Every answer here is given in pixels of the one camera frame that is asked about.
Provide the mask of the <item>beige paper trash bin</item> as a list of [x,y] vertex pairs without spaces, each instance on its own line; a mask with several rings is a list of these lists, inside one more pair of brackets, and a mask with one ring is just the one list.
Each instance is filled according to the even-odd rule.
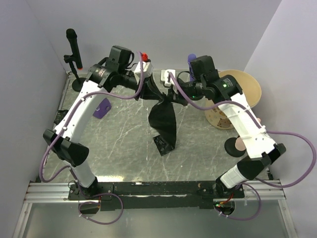
[[[226,75],[232,75],[236,79],[237,83],[242,88],[242,92],[245,97],[242,99],[243,96],[237,94],[233,97],[234,101],[238,102],[249,110],[260,101],[262,90],[255,78],[246,72],[234,69],[224,70],[219,73],[219,77],[225,77]],[[233,129],[234,126],[227,118],[226,114],[221,111],[221,109],[224,109],[225,107],[226,105],[221,105],[220,108],[216,107],[211,110],[207,110],[205,111],[205,116],[207,121],[215,128],[230,130]]]

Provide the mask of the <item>purple metronome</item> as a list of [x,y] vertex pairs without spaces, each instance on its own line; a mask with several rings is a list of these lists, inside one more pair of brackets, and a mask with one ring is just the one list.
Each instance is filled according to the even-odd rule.
[[93,116],[97,119],[102,119],[110,110],[111,103],[108,98],[104,98],[94,111]]

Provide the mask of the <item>black microphone stand left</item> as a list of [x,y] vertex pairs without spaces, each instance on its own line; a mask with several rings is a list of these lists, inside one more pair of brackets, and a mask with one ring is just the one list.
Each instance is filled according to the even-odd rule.
[[77,70],[74,65],[74,63],[76,62],[76,59],[73,55],[64,55],[64,61],[65,63],[69,64],[71,72],[75,76],[75,80],[72,82],[72,89],[75,92],[80,92],[86,78],[78,76]]

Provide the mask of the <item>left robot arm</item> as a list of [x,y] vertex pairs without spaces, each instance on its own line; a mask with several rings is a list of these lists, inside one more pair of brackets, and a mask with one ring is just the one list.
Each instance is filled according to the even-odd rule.
[[89,148],[80,144],[81,136],[98,105],[108,96],[122,100],[139,99],[146,90],[146,81],[153,79],[153,66],[146,53],[138,52],[139,62],[133,71],[129,65],[134,53],[113,46],[110,54],[89,68],[79,95],[61,122],[47,129],[43,138],[48,144],[44,159],[53,151],[65,162],[74,176],[81,195],[93,199],[98,193],[98,179],[87,162]]

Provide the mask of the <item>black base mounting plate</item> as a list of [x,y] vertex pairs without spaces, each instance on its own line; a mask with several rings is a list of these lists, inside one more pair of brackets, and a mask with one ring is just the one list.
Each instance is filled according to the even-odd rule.
[[121,209],[198,207],[213,209],[217,201],[244,198],[243,187],[227,192],[217,188],[215,181],[153,181],[153,182],[99,182],[91,195],[82,195],[77,185],[69,188],[70,201],[96,201],[101,211]]

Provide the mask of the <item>black trash bag roll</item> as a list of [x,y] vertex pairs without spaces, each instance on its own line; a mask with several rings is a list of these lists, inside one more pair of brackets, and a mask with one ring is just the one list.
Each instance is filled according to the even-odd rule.
[[163,97],[148,116],[150,126],[158,132],[153,141],[161,156],[170,153],[176,145],[176,116],[172,102]]

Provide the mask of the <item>purple microphone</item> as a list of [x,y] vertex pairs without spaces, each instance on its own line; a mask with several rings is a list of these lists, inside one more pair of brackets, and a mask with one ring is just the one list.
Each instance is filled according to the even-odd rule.
[[192,75],[193,74],[193,70],[192,70],[192,66],[191,66],[191,61],[195,60],[197,57],[195,54],[189,54],[187,57],[187,63],[189,66],[189,72]]

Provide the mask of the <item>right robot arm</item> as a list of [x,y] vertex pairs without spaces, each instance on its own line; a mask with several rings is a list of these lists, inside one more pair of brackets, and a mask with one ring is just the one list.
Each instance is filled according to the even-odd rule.
[[160,79],[164,87],[171,88],[190,104],[193,97],[204,96],[212,100],[230,120],[242,139],[247,156],[234,167],[219,176],[215,182],[217,194],[228,197],[234,188],[256,176],[275,162],[286,148],[276,143],[267,133],[265,126],[257,120],[249,106],[242,87],[231,74],[219,76],[210,56],[201,56],[190,62],[194,81],[180,83],[171,71]]

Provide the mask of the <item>aluminium rail frame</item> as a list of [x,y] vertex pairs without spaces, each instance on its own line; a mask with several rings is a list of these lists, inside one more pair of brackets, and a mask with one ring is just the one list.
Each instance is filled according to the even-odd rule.
[[90,119],[81,142],[102,198],[86,200],[63,171],[32,182],[17,238],[295,238],[284,191],[251,181],[221,198],[214,181],[234,166],[224,142],[233,129],[211,126],[203,112],[175,105],[176,148],[161,156],[148,124],[154,101],[111,98],[103,119]]

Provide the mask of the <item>black microphone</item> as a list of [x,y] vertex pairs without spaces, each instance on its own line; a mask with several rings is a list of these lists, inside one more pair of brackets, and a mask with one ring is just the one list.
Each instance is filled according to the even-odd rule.
[[71,47],[71,51],[72,51],[71,58],[75,62],[76,67],[78,69],[82,69],[83,65],[82,65],[82,60],[81,60],[80,51],[79,51],[78,42],[77,42],[77,34],[75,30],[72,28],[67,29],[66,38],[68,39],[70,47]]

